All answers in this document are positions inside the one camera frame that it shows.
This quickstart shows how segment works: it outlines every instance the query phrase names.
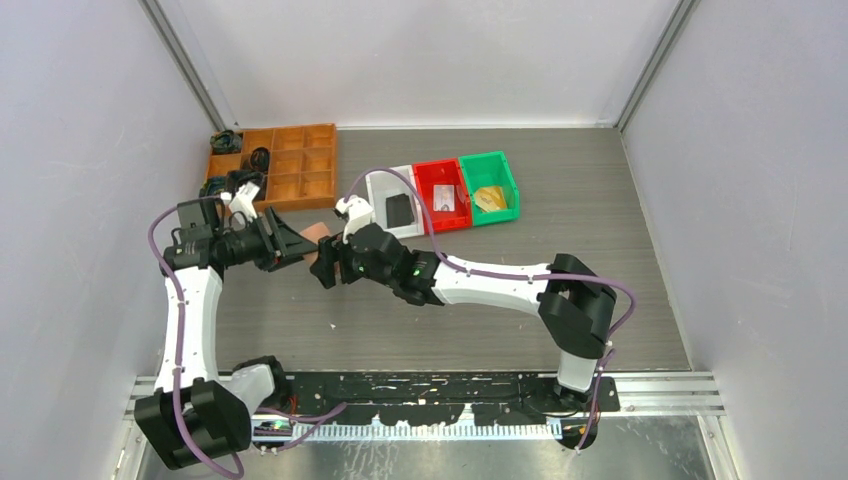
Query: yellow object in green bin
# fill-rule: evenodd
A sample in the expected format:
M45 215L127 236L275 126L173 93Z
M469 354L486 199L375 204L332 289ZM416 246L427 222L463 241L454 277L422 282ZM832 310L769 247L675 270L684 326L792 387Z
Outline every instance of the yellow object in green bin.
M474 204L486 213L506 210L503 189L497 185L478 188L474 192Z

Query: white panel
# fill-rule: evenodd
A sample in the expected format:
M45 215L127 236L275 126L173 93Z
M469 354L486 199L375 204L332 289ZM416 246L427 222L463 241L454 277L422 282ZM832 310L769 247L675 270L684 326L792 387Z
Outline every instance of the white panel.
M242 127L612 125L677 4L172 1Z
M742 478L848 467L846 25L846 2L701 2L625 138Z
M0 5L0 477L109 478L165 332L147 226L211 126L138 2Z

